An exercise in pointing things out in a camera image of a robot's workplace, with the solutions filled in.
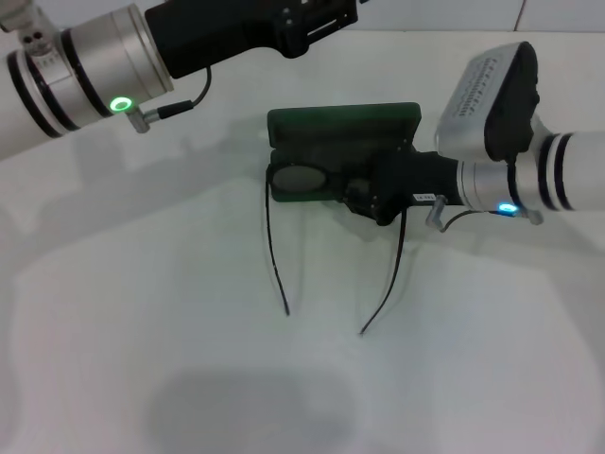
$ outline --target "black cable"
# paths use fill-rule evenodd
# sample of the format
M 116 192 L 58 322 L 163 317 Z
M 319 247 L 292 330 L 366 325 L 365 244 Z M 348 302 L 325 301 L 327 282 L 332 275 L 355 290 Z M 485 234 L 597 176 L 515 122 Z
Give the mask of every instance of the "black cable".
M 282 293 L 282 300 L 284 301 L 284 310 L 285 315 L 287 317 L 290 316 L 290 306 L 287 303 L 287 299 L 285 297 L 284 285 L 282 284 L 282 279 L 280 278 L 280 273 L 277 271 L 277 265 L 275 264 L 275 254 L 273 253 L 273 238 L 271 236 L 271 219 L 268 213 L 268 192 L 269 192 L 269 183 L 265 182 L 265 212 L 267 214 L 267 239 L 268 239 L 268 250 L 271 254 L 271 263 L 273 264 L 273 270 L 275 271 L 275 279 L 277 279 L 277 285 L 280 287 L 280 293 Z
M 368 320 L 368 322 L 364 325 L 364 327 L 361 328 L 361 331 L 359 332 L 359 336 L 363 336 L 366 333 L 366 331 L 368 330 L 368 328 L 370 327 L 370 325 L 372 324 L 374 319 L 376 317 L 378 317 L 378 314 L 380 314 L 380 312 L 382 311 L 383 307 L 387 303 L 387 300 L 389 299 L 390 293 L 393 291 L 393 287 L 395 286 L 395 280 L 397 279 L 397 272 L 399 271 L 399 265 L 401 263 L 401 256 L 403 255 L 403 251 L 404 251 L 404 240 L 406 239 L 406 220 L 407 220 L 407 210 L 404 210 L 401 214 L 401 227 L 399 229 L 399 244 L 397 245 L 397 257 L 395 258 L 395 270 L 393 271 L 393 277 L 390 280 L 390 285 L 389 285 L 389 290 L 387 291 L 387 295 L 385 296 L 385 299 L 382 300 L 382 303 L 376 309 L 376 311 L 374 312 L 372 317 Z
M 440 232 L 442 234 L 444 234 L 452 226 L 452 224 L 454 222 L 456 222 L 458 219 L 464 218 L 465 216 L 469 216 L 469 215 L 476 215 L 478 213 L 485 213 L 485 212 L 484 211 L 473 211 L 473 210 L 463 211 L 462 213 L 459 213 L 459 214 L 455 215 L 453 218 L 451 218 L 450 220 L 448 220 L 447 223 L 445 224 L 445 226 L 440 230 Z M 491 215 L 499 215 L 499 213 L 497 211 L 488 211 L 488 213 L 490 213 Z
M 201 91 L 198 97 L 195 100 L 187 100 L 176 102 L 174 104 L 168 104 L 167 106 L 159 107 L 157 109 L 158 116 L 161 120 L 166 120 L 171 116 L 182 114 L 183 112 L 191 111 L 195 107 L 197 107 L 201 101 L 208 95 L 210 91 L 210 86 L 212 85 L 212 70 L 210 66 L 206 68 L 206 84 L 204 85 L 204 89 Z

